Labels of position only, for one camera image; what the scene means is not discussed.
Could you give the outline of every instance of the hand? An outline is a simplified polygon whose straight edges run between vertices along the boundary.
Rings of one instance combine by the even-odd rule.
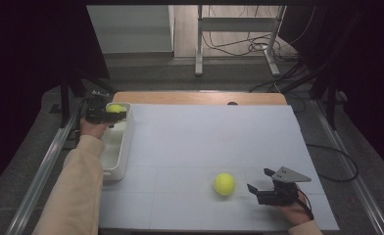
[[[114,124],[114,123],[93,124],[88,122],[85,118],[82,118],[80,122],[81,122],[81,132],[80,132],[81,135],[91,135],[97,139],[101,139],[107,127]]]
[[[306,203],[305,196],[299,191],[299,200],[302,201],[304,204]],[[281,211],[284,216],[289,220],[290,223],[293,225],[299,225],[305,222],[310,221],[311,219],[308,216],[308,213],[297,203],[293,203],[290,206],[274,206],[276,209]]]

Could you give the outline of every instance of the beige sleeve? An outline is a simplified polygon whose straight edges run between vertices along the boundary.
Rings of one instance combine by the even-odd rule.
[[[104,144],[82,135],[70,151],[33,234],[98,234]]]
[[[290,235],[322,235],[314,220],[294,226],[288,232]]]

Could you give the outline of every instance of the wall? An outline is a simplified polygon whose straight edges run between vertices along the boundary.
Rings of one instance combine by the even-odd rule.
[[[103,54],[172,52],[173,6],[87,6]]]

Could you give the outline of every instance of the metal frame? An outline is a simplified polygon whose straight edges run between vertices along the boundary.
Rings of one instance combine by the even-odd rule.
[[[277,64],[274,61],[272,48],[281,20],[284,14],[284,6],[279,6],[275,18],[203,18],[202,5],[198,6],[198,41],[196,47],[195,74],[203,74],[203,47],[202,36],[204,31],[236,31],[236,32],[271,32],[267,46],[264,47],[265,58],[273,76],[280,76]]]
[[[333,146],[338,150],[341,150],[347,153],[347,150],[342,143],[341,138],[338,135],[338,132],[332,128],[332,126],[328,123],[326,118],[326,111],[323,109],[323,106],[319,101],[312,100],[312,104],[316,110],[316,113],[323,125],[324,130],[326,131],[329,139],[332,141]],[[342,167],[344,170],[350,175],[354,176],[354,166],[348,162],[346,158],[340,155],[340,159]],[[362,177],[360,175],[352,182],[358,198],[362,202],[363,207],[365,208],[366,213],[369,216],[369,219],[372,225],[375,228],[375,231],[378,235],[384,235],[384,215],[382,214],[381,209],[379,209],[378,204],[375,202],[372,194],[369,192],[369,189],[366,187]]]
[[[78,105],[82,99],[76,98],[72,102],[72,114],[67,122],[67,124],[60,128],[57,134],[54,137],[54,140],[51,143],[46,155],[40,165],[38,171],[36,172],[29,188],[27,189],[26,194],[16,211],[15,216],[13,217],[11,224],[6,231],[6,235],[16,234],[20,235],[24,232],[27,222],[29,221],[30,216],[32,215],[33,209],[39,199],[40,193],[45,187],[45,183],[51,174],[52,168],[57,160],[62,147],[70,133],[71,127],[76,120],[78,113]]]

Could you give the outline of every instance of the table leg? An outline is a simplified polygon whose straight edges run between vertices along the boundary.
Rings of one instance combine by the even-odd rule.
[[[195,75],[201,76],[203,72],[203,59],[202,59],[202,5],[198,6],[198,43],[196,46],[196,64]]]
[[[272,49],[274,46],[275,38],[277,37],[278,29],[281,25],[281,20],[283,19],[284,14],[284,6],[279,6],[278,14],[275,18],[274,28],[272,29],[270,39],[268,40],[268,45],[264,47],[265,58],[268,61],[268,65],[271,69],[271,73],[273,76],[280,76],[280,71],[278,70],[277,64],[274,61],[274,56],[272,54]]]

